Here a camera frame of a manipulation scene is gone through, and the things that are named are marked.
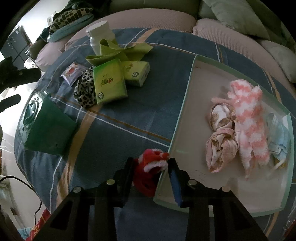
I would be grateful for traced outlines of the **green tissue pack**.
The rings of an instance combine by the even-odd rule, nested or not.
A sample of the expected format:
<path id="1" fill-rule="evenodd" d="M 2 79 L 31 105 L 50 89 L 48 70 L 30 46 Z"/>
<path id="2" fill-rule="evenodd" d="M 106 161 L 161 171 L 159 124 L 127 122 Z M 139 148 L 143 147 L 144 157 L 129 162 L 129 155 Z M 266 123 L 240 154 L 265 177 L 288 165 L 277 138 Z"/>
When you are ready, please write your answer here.
<path id="1" fill-rule="evenodd" d="M 128 97 L 119 59 L 113 59 L 95 67 L 93 80 L 97 104 Z"/>

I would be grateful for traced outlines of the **leopard print cushion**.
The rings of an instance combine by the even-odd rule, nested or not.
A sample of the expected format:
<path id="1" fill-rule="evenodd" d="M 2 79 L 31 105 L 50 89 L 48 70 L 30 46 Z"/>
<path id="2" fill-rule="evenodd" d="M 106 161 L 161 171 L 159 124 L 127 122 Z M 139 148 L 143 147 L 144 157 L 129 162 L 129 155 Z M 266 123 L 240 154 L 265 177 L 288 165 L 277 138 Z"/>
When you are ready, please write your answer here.
<path id="1" fill-rule="evenodd" d="M 49 35 L 52 35 L 54 32 L 67 25 L 79 24 L 91 18 L 93 18 L 93 8 L 80 8 L 65 11 L 53 18 L 49 28 Z"/>

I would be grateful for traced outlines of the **red white plush toy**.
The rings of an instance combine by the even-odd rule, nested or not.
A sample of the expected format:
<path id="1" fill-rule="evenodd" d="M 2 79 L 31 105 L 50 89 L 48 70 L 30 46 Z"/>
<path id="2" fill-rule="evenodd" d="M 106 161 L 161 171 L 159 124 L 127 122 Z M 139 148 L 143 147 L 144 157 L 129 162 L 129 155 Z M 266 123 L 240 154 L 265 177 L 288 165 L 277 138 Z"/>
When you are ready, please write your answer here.
<path id="1" fill-rule="evenodd" d="M 168 168 L 169 158 L 170 154 L 160 149 L 146 149 L 138 157 L 133 185 L 140 193 L 154 197 L 160 174 Z"/>

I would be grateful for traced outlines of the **grey green sofa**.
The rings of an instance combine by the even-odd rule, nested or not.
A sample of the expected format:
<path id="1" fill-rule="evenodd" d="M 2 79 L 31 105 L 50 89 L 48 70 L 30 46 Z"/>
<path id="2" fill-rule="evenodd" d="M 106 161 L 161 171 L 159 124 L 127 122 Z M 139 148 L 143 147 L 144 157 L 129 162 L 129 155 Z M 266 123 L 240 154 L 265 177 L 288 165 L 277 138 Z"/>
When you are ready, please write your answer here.
<path id="1" fill-rule="evenodd" d="M 200 17 L 200 5 L 201 1 L 69 1 L 53 18 L 71 9 L 93 8 L 93 21 L 53 43 L 47 42 L 50 27 L 45 28 L 30 47 L 29 55 L 42 71 L 46 71 L 65 50 L 86 36 L 88 27 L 100 21 L 108 21 L 112 29 L 174 30 L 216 42 L 245 56 L 268 71 L 291 94 L 295 94 L 295 83 L 289 82 L 274 58 L 259 44 L 264 39 L 243 35 L 225 27 L 218 20 Z M 294 39 L 278 16 L 271 13 L 272 16 L 264 24 L 270 35 L 269 41 L 284 45 L 295 53 Z"/>

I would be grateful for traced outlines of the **teal plastic toy case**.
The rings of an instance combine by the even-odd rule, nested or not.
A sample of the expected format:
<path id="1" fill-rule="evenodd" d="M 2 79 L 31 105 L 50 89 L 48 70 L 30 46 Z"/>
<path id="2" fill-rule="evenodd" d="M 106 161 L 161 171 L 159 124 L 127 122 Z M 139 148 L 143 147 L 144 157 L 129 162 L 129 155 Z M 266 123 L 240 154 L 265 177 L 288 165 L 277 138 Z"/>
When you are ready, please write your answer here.
<path id="1" fill-rule="evenodd" d="M 76 129 L 76 123 L 63 113 L 46 91 L 33 92 L 18 124 L 26 150 L 61 155 Z"/>

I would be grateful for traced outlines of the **white pill bottle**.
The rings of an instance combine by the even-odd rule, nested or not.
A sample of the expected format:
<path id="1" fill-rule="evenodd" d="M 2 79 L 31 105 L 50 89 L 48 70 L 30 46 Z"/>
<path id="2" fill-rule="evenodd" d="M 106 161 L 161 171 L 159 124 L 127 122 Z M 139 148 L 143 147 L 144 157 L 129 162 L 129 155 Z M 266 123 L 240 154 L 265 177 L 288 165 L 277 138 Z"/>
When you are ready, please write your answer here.
<path id="1" fill-rule="evenodd" d="M 109 27 L 108 21 L 100 21 L 86 29 L 86 35 L 90 39 L 90 45 L 96 55 L 101 55 L 100 41 L 102 39 L 114 40 L 115 34 Z"/>

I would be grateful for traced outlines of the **light blue face mask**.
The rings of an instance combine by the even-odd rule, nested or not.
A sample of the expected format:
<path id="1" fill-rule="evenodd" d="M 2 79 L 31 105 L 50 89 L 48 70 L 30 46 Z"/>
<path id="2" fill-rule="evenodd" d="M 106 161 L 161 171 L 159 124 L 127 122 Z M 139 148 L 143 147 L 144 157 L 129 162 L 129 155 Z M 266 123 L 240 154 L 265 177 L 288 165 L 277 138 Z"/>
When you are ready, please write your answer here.
<path id="1" fill-rule="evenodd" d="M 267 115 L 266 125 L 268 129 L 267 144 L 270 153 L 278 161 L 285 162 L 290 147 L 290 133 L 288 129 L 274 113 Z"/>

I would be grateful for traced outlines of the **teal rimmed white tray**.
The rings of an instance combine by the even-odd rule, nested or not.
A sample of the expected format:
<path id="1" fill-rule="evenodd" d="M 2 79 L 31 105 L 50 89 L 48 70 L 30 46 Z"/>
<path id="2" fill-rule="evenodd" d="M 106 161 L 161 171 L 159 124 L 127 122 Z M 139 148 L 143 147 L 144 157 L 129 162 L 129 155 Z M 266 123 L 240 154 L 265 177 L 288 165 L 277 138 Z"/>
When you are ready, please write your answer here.
<path id="1" fill-rule="evenodd" d="M 225 64 L 195 57 L 169 153 L 190 182 L 231 190 L 254 217 L 286 206 L 295 158 L 291 115 Z"/>

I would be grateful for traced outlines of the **lime green cloth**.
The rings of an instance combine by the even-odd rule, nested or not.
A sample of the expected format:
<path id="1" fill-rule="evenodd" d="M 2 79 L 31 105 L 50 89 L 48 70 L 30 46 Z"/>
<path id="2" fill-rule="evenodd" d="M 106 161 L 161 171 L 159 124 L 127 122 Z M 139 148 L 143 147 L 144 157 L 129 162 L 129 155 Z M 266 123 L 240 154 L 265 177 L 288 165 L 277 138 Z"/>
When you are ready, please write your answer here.
<path id="1" fill-rule="evenodd" d="M 131 46 L 121 48 L 117 42 L 102 39 L 100 41 L 100 55 L 86 56 L 88 61 L 93 66 L 99 66 L 113 59 L 120 61 L 140 61 L 145 54 L 153 49 L 147 43 L 133 43 Z"/>

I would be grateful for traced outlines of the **dark cabinet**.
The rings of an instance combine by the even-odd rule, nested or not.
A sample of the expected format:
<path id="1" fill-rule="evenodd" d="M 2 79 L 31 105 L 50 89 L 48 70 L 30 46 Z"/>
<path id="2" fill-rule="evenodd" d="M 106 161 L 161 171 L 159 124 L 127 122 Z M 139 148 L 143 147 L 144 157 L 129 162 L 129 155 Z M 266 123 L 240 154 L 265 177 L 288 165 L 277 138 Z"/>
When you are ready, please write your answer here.
<path id="1" fill-rule="evenodd" d="M 18 70 L 24 69 L 24 63 L 28 59 L 26 51 L 31 44 L 32 42 L 23 29 L 23 26 L 20 26 L 10 34 L 1 49 L 1 53 L 5 58 L 12 57 L 12 63 Z"/>

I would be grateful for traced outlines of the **yellow orange soft item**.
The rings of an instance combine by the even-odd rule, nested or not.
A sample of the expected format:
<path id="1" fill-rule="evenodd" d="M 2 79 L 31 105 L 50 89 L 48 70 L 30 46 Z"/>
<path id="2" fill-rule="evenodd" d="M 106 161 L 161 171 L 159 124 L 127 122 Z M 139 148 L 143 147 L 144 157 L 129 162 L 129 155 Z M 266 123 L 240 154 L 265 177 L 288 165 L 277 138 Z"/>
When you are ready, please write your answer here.
<path id="1" fill-rule="evenodd" d="M 281 168 L 284 168 L 286 166 L 286 159 L 283 159 L 283 160 L 279 160 L 275 157 L 272 158 L 272 168 L 271 170 L 272 171 L 275 171 L 277 169 L 281 169 Z"/>

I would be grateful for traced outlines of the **pink patterned cloth bundle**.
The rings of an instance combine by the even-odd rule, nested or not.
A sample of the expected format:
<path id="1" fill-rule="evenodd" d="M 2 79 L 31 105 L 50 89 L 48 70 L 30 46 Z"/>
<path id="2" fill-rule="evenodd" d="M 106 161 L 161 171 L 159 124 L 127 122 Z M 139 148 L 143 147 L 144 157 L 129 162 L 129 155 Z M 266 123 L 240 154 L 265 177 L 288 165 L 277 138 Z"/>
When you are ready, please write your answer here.
<path id="1" fill-rule="evenodd" d="M 233 161 L 238 151 L 234 131 L 236 115 L 230 100 L 214 97 L 211 102 L 209 125 L 212 134 L 206 142 L 206 164 L 211 173 L 218 173 Z"/>

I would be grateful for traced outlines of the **grey white throw pillow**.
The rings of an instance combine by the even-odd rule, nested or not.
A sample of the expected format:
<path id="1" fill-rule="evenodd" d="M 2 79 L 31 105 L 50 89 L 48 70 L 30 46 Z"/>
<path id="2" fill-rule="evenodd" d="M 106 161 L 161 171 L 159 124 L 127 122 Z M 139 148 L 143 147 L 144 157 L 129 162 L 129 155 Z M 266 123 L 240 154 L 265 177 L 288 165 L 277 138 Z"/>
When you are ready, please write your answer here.
<path id="1" fill-rule="evenodd" d="M 295 83 L 295 53 L 278 43 L 260 40 L 259 44 L 274 58 L 291 83 Z"/>

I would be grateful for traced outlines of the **leopard print scrunchie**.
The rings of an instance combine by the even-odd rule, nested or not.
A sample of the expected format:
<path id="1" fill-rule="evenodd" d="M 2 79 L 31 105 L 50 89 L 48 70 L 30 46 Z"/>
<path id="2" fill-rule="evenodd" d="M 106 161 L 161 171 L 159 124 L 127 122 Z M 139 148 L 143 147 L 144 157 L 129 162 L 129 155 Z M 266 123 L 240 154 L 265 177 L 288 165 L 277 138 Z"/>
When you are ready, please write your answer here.
<path id="1" fill-rule="evenodd" d="M 83 74 L 78 77 L 77 84 L 74 87 L 74 99 L 84 108 L 89 109 L 97 104 L 94 79 L 94 67 L 87 68 Z"/>

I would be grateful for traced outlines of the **pink white fuzzy sock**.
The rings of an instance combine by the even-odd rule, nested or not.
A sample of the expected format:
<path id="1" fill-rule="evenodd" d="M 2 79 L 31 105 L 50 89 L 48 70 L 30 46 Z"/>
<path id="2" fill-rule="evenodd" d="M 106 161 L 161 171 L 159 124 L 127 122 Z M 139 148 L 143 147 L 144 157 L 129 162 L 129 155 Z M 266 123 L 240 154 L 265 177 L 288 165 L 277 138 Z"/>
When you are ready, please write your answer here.
<path id="1" fill-rule="evenodd" d="M 262 95 L 259 86 L 244 79 L 230 82 L 228 98 L 235 111 L 235 134 L 246 178 L 257 164 L 265 166 L 269 162 Z"/>

